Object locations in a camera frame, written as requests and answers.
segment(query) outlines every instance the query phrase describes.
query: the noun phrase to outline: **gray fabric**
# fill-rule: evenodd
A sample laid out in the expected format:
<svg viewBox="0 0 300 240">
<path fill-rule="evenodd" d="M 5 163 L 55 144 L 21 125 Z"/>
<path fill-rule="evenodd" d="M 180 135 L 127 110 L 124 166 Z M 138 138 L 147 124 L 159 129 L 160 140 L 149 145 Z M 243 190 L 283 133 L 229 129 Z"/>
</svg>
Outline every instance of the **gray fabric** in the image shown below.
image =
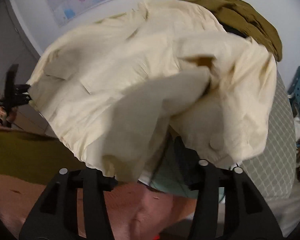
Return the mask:
<svg viewBox="0 0 300 240">
<path fill-rule="evenodd" d="M 266 200 L 289 197 L 296 167 L 296 141 L 291 107 L 279 73 L 266 149 L 241 167 Z"/>
<path fill-rule="evenodd" d="M 292 111 L 287 92 L 278 74 L 274 103 L 269 116 L 266 149 L 262 155 L 244 161 L 242 168 L 263 197 L 266 200 L 274 200 L 289 197 L 294 181 L 295 166 L 296 143 Z M 197 197 L 197 192 L 190 192 L 183 182 L 171 142 L 168 143 L 167 150 L 149 185 L 163 192 Z M 223 189 L 220 189 L 220 200 L 222 197 Z"/>
</svg>

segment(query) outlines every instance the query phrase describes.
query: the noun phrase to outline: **white wall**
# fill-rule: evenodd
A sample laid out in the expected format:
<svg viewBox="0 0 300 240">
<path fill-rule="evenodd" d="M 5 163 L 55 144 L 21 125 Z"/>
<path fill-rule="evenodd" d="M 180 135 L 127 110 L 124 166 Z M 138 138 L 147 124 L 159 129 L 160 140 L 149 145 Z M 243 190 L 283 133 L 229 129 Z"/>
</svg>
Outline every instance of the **white wall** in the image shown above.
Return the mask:
<svg viewBox="0 0 300 240">
<path fill-rule="evenodd" d="M 45 0 L 10 0 L 15 14 L 39 54 L 59 36 L 79 24 L 92 23 L 105 17 L 136 8 L 141 0 L 111 0 L 58 27 Z M 300 65 L 300 0 L 245 0 L 271 22 L 283 43 L 283 60 L 278 69 L 285 86 Z"/>
</svg>

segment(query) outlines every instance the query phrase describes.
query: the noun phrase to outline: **olive green garment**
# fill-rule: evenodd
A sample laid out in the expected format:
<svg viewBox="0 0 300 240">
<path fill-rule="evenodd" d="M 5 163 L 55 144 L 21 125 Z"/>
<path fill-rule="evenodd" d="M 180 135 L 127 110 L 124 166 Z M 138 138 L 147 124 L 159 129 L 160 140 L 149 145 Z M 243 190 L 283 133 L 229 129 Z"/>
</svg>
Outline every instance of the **olive green garment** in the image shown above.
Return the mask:
<svg viewBox="0 0 300 240">
<path fill-rule="evenodd" d="M 220 23 L 251 36 L 272 52 L 276 61 L 282 60 L 282 43 L 277 30 L 250 4 L 242 0 L 184 0 L 211 11 Z"/>
<path fill-rule="evenodd" d="M 85 163 L 56 138 L 0 130 L 0 174 L 46 185 L 61 168 L 80 170 Z"/>
</svg>

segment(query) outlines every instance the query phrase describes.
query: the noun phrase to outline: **silver screw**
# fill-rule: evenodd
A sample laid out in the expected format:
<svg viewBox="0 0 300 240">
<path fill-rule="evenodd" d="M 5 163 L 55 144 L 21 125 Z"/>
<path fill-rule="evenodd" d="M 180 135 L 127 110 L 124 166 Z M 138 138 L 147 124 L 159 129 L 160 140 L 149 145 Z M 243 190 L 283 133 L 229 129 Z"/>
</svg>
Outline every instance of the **silver screw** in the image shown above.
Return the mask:
<svg viewBox="0 0 300 240">
<path fill-rule="evenodd" d="M 66 169 L 66 168 L 62 168 L 60 171 L 59 171 L 59 173 L 61 174 L 61 175 L 64 175 L 64 174 L 66 174 L 68 172 L 68 169 Z"/>
<path fill-rule="evenodd" d="M 199 160 L 199 165 L 208 166 L 209 162 L 207 160 Z"/>
<path fill-rule="evenodd" d="M 235 173 L 238 173 L 238 174 L 243 173 L 243 169 L 241 167 L 235 167 L 233 170 Z"/>
</svg>

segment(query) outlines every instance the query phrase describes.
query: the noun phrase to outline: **cream garment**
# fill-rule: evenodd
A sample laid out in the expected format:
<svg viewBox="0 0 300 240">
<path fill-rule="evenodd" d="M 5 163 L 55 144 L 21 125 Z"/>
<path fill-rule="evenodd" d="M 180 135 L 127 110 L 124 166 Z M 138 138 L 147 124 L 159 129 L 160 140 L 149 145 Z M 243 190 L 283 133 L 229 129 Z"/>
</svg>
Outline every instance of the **cream garment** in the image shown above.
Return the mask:
<svg viewBox="0 0 300 240">
<path fill-rule="evenodd" d="M 29 93 L 79 160 L 134 181 L 170 121 L 216 164 L 260 154 L 275 82 L 266 48 L 226 33 L 205 8 L 143 2 L 59 38 L 37 64 Z"/>
</svg>

